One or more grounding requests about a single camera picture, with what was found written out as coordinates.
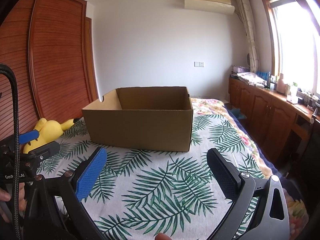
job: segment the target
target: yellow plush toy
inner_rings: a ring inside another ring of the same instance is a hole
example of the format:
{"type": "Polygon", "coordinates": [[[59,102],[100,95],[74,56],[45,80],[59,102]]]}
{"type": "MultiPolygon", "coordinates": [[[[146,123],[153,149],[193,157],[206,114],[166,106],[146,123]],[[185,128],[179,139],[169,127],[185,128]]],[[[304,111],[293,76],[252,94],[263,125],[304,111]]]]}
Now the yellow plush toy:
{"type": "Polygon", "coordinates": [[[26,143],[23,153],[28,153],[33,149],[58,139],[63,134],[63,131],[68,130],[73,124],[73,119],[59,124],[57,121],[47,121],[45,118],[41,118],[34,128],[34,130],[39,132],[38,139],[26,143]]]}

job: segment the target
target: screw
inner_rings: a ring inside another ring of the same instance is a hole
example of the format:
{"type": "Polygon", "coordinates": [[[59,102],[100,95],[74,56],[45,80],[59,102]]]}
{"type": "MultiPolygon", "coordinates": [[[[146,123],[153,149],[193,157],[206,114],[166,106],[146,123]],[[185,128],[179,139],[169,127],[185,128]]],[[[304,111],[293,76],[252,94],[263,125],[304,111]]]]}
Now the screw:
{"type": "Polygon", "coordinates": [[[64,173],[64,176],[70,177],[70,176],[72,176],[72,174],[73,174],[72,171],[66,171],[66,172],[64,173]]]}
{"type": "Polygon", "coordinates": [[[273,181],[279,181],[279,177],[278,177],[277,175],[272,175],[272,176],[271,176],[271,179],[272,179],[273,181]]]}
{"type": "Polygon", "coordinates": [[[37,175],[35,179],[36,180],[41,180],[42,179],[42,175],[41,174],[37,175]]]}
{"type": "Polygon", "coordinates": [[[244,171],[244,172],[241,172],[241,177],[247,179],[250,177],[250,174],[244,171]]]}

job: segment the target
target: finger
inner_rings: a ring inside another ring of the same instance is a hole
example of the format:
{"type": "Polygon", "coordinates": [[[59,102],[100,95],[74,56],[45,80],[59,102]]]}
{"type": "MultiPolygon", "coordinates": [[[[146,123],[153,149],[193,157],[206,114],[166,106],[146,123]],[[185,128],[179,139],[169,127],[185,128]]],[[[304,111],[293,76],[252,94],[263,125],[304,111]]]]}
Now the finger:
{"type": "Polygon", "coordinates": [[[4,191],[2,188],[0,188],[0,201],[9,201],[11,199],[8,192],[4,191]]]}
{"type": "Polygon", "coordinates": [[[7,215],[4,213],[4,211],[2,210],[2,208],[0,208],[0,216],[3,217],[3,219],[4,219],[4,221],[5,221],[6,223],[9,223],[9,222],[10,222],[10,220],[8,219],[7,215]]]}
{"type": "Polygon", "coordinates": [[[25,211],[26,210],[26,206],[27,206],[27,202],[25,199],[22,199],[19,202],[19,211],[25,211]]]}
{"type": "Polygon", "coordinates": [[[24,188],[24,182],[22,183],[19,183],[19,190],[23,189],[24,188]]]}
{"type": "Polygon", "coordinates": [[[155,240],[172,240],[172,239],[163,233],[159,233],[156,235],[155,240]]]}
{"type": "Polygon", "coordinates": [[[19,201],[22,200],[24,198],[24,188],[22,188],[20,191],[19,191],[19,201]]]}

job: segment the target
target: cord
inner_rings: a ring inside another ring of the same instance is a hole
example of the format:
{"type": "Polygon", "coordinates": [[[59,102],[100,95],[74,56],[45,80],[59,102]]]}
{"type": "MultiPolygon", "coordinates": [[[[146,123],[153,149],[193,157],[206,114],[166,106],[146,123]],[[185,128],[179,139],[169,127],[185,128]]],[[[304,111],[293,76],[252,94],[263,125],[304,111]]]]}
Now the cord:
{"type": "Polygon", "coordinates": [[[20,225],[19,225],[19,166],[20,166],[20,149],[19,149],[19,108],[18,108],[18,86],[17,80],[11,68],[0,63],[0,74],[5,75],[10,82],[12,92],[12,107],[13,107],[13,133],[14,133],[14,173],[12,184],[13,196],[13,226],[16,237],[21,240],[20,225]]]}

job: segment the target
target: open cardboard box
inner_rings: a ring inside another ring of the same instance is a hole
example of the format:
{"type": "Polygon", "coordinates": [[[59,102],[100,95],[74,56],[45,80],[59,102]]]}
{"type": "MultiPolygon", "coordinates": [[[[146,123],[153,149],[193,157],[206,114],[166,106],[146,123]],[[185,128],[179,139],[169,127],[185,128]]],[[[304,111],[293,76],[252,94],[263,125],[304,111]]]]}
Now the open cardboard box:
{"type": "Polygon", "coordinates": [[[82,109],[93,142],[189,151],[193,109],[186,87],[118,88],[103,97],[82,109]]]}

